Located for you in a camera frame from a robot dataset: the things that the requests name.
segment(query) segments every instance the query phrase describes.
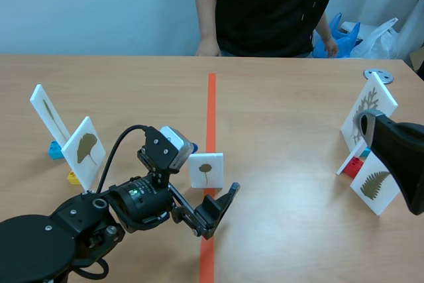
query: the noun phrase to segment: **blue plastic bag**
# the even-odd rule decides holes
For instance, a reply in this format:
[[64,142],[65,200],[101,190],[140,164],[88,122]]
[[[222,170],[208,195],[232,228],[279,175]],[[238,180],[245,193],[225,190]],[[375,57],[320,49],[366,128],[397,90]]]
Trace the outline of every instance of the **blue plastic bag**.
[[[357,23],[352,29],[351,33],[343,33],[339,31],[340,20],[342,19],[342,14],[339,13],[333,20],[329,23],[331,35],[336,40],[337,45],[339,46],[339,53],[336,58],[349,58],[350,52],[353,50],[356,44],[356,38],[358,37],[360,23]],[[321,40],[321,37],[318,40],[317,45],[313,49],[312,56],[314,58],[328,58],[328,53],[325,51],[324,42]]]

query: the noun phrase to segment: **white plastic bag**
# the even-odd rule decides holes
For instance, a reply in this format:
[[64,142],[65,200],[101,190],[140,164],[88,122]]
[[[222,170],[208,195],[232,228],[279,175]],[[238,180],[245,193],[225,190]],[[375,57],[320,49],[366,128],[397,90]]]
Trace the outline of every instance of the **white plastic bag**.
[[398,18],[393,18],[374,30],[364,41],[354,47],[351,58],[395,59],[398,55],[399,34],[392,28]]

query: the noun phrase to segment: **hand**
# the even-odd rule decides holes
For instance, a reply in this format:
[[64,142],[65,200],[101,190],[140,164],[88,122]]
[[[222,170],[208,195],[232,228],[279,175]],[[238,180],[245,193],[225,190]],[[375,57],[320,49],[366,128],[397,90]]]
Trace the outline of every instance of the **hand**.
[[329,58],[335,58],[339,53],[339,46],[336,40],[331,36],[327,41],[324,41],[325,51],[328,52]]
[[202,38],[196,56],[221,56],[221,50],[215,37]]

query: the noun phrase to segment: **black sweater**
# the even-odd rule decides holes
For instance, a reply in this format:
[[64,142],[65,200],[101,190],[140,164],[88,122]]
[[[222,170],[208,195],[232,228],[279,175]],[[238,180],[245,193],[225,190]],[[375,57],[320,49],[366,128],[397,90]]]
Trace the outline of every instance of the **black sweater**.
[[217,40],[237,56],[296,56],[312,51],[312,33],[329,0],[217,0]]

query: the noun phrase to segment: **black cable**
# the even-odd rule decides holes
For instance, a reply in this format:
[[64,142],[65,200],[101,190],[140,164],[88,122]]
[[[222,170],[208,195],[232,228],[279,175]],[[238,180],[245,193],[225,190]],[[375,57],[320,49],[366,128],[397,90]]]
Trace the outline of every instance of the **black cable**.
[[73,268],[72,270],[76,274],[82,276],[83,278],[87,278],[88,280],[102,280],[109,273],[109,265],[107,265],[107,262],[105,260],[103,260],[102,258],[100,260],[98,260],[97,263],[103,269],[103,273],[100,273],[100,274],[90,273],[90,272],[87,272],[87,271],[82,270],[81,268]]
[[148,127],[145,126],[145,125],[134,125],[134,126],[131,126],[131,127],[127,128],[120,135],[120,137],[118,137],[117,141],[115,142],[115,145],[113,145],[113,148],[111,150],[111,153],[109,154],[109,157],[107,159],[107,162],[106,162],[106,165],[105,165],[105,169],[103,170],[103,173],[101,175],[100,182],[99,182],[99,185],[98,185],[97,191],[96,191],[97,194],[100,194],[100,192],[101,192],[101,189],[103,187],[103,184],[105,183],[105,180],[106,180],[107,172],[109,171],[109,167],[111,166],[112,159],[113,159],[115,153],[117,152],[118,146],[122,142],[122,140],[124,139],[124,137],[126,137],[129,132],[134,131],[136,129],[142,129],[143,131],[146,131],[147,128]]

